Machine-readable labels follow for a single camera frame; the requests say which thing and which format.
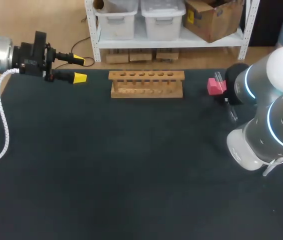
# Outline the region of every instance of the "dark mat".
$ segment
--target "dark mat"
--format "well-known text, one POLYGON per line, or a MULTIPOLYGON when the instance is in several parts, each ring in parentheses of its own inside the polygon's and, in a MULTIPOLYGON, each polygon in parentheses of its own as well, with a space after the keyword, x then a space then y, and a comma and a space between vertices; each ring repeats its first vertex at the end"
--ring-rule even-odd
MULTIPOLYGON (((283 239, 283 166, 264 178, 230 157, 213 69, 185 71, 184 99, 111 99, 108 71, 87 73, 10 79, 0 240, 283 239)), ((237 107, 240 122, 254 111, 237 107)))

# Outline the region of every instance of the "floor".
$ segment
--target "floor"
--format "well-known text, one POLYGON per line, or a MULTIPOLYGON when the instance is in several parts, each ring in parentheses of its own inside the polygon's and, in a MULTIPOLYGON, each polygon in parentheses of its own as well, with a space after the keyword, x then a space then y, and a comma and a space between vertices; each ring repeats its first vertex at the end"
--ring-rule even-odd
MULTIPOLYGON (((33 43, 35 31, 47 33, 47 41, 57 51, 68 53, 77 41, 89 36, 84 0, 0 0, 0 36, 10 37, 14 45, 33 43)), ((273 50, 272 47, 250 47, 245 63, 252 64, 273 50)), ((174 63, 125 63, 97 62, 93 69, 204 69, 227 68, 237 62, 239 48, 183 49, 174 63)), ((74 53, 93 56, 90 41, 80 43, 74 53)), ((56 61, 53 67, 62 64, 56 61)), ((80 68, 68 65, 67 68, 80 68)))

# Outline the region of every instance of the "black cable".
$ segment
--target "black cable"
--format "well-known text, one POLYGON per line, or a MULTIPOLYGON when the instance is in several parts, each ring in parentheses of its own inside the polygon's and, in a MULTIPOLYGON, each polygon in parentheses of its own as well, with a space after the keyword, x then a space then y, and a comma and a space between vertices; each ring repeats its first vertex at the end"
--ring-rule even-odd
POLYGON ((82 20, 80 20, 81 23, 85 22, 87 20, 87 16, 85 18, 83 18, 82 20))
MULTIPOLYGON (((79 43, 81 43, 81 42, 83 42, 83 41, 85 41, 85 40, 88 40, 88 39, 90 39, 90 38, 91 38, 91 37, 89 36, 89 37, 86 37, 86 38, 84 38, 84 39, 79 40, 78 42, 76 42, 76 43, 71 47, 70 52, 73 53, 73 50, 74 50, 74 48, 77 46, 77 44, 79 44, 79 43)), ((90 57, 90 56, 86 56, 86 57, 83 57, 83 58, 84 58, 84 59, 91 59, 91 60, 92 60, 92 64, 90 64, 90 65, 84 65, 83 67, 91 67, 92 65, 95 64, 95 59, 94 59, 94 58, 92 58, 92 57, 90 57)), ((62 64, 62 65, 59 65, 58 67, 55 68, 55 70, 56 70, 56 69, 59 69, 59 68, 62 67, 62 66, 68 65, 68 64, 69 64, 69 63, 64 63, 64 64, 62 64)))

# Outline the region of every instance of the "white plastic box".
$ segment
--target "white plastic box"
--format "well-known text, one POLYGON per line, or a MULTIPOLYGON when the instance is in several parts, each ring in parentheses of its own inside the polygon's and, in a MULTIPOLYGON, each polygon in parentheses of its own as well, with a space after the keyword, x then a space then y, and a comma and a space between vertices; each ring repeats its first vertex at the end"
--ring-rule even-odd
POLYGON ((96 10, 103 36, 107 40, 129 40, 134 38, 135 15, 138 0, 104 1, 102 10, 96 10))
POLYGON ((182 0, 141 0, 141 14, 145 17, 147 37, 150 40, 178 39, 185 13, 182 0))

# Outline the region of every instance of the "pink object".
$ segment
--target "pink object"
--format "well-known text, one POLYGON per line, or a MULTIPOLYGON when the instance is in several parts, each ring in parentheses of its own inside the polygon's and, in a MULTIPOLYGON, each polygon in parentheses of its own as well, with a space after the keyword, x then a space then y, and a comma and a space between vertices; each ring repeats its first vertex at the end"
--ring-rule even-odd
POLYGON ((221 95, 226 91, 226 81, 218 82, 215 78, 208 78, 207 90, 209 95, 221 95))

